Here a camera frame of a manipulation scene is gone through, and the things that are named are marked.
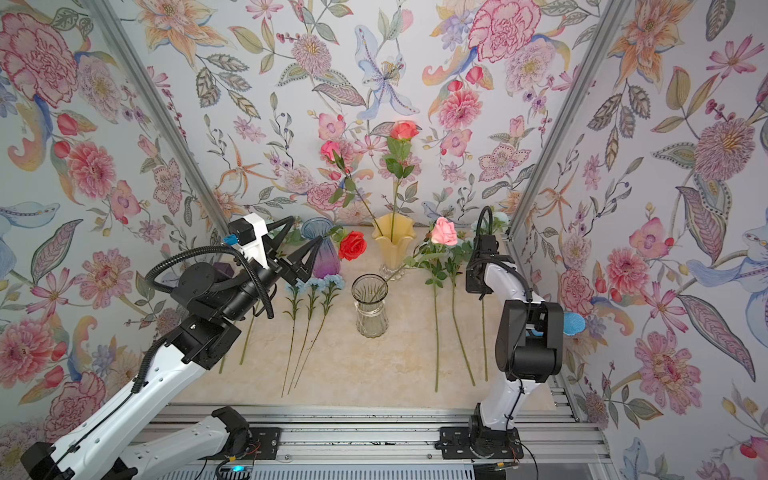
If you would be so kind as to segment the clear ribbed glass vase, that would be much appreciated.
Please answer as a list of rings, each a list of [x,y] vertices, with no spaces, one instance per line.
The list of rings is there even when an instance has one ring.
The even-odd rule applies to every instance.
[[[387,281],[378,274],[364,274],[353,282],[351,294],[355,301],[356,328],[362,336],[374,339],[387,331],[389,321],[385,300],[388,292]]]

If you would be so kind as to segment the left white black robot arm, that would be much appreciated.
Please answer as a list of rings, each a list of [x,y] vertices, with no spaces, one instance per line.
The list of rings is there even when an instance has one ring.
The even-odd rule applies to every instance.
[[[143,447],[132,443],[171,400],[228,353],[241,334],[237,322],[254,307],[274,317],[279,280],[295,286],[310,279],[322,240],[308,240],[279,256],[293,225],[291,216],[268,223],[248,214],[229,223],[229,234],[219,244],[191,248],[150,269],[146,282],[169,294],[188,317],[158,338],[137,375],[71,433],[30,446],[21,457],[28,476],[157,479],[197,459],[248,453],[255,445],[250,424],[229,406]]]

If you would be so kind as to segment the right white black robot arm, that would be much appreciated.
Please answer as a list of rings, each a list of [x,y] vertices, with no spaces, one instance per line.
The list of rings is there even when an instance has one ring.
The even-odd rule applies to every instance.
[[[514,422],[527,397],[562,366],[564,313],[536,296],[511,257],[499,252],[491,208],[481,210],[466,267],[466,291],[494,295],[502,305],[495,344],[500,376],[469,424],[469,449],[478,459],[517,460],[525,448]]]

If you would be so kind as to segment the red rose stem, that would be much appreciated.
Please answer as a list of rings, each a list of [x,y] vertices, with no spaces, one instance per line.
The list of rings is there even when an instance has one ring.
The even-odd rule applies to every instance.
[[[354,261],[367,250],[365,235],[360,231],[337,226],[331,230],[329,236],[337,247],[337,255],[341,260]]]

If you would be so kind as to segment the blue carnation stem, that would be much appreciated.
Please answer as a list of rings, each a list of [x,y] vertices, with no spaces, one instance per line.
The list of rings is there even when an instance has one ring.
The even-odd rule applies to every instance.
[[[304,348],[307,347],[309,343],[310,328],[307,326],[307,317],[308,317],[308,310],[310,305],[310,300],[309,300],[310,280],[306,282],[306,290],[304,292],[304,295],[302,296],[302,303],[300,305],[300,309],[298,313],[293,357],[292,357],[292,362],[291,362],[289,373],[288,373],[289,390],[286,394],[290,394],[294,389],[292,384],[300,363],[300,355],[304,353]]]
[[[295,342],[295,336],[296,336],[296,323],[297,323],[300,305],[302,303],[302,296],[304,295],[304,292],[306,290],[306,283],[299,280],[296,284],[287,284],[286,288],[288,290],[288,295],[286,299],[289,302],[289,307],[284,311],[284,313],[290,318],[291,335],[290,335],[290,341],[289,341],[288,356],[286,360],[286,365],[285,365],[285,370],[283,375],[283,382],[281,387],[282,397],[284,397],[289,390],[288,373],[289,373],[289,369],[290,369],[290,365],[293,357],[293,349],[294,349],[294,342]]]
[[[307,326],[310,331],[314,333],[309,341],[308,347],[304,348],[304,353],[300,355],[300,363],[294,377],[292,386],[297,387],[299,381],[307,366],[309,357],[311,356],[315,345],[317,344],[319,337],[324,329],[325,323],[329,317],[335,300],[345,287],[344,278],[340,274],[327,275],[322,279],[313,278],[309,282],[309,310],[307,317]],[[314,315],[315,310],[320,309],[320,323],[316,328],[311,326],[311,318]]]

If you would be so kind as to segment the yellow ruffled glass vase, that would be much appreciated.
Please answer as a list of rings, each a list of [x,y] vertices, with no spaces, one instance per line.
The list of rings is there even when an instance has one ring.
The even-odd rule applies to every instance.
[[[407,216],[389,213],[376,219],[373,239],[379,247],[380,270],[384,276],[398,276],[397,271],[404,266],[415,237],[414,221]]]

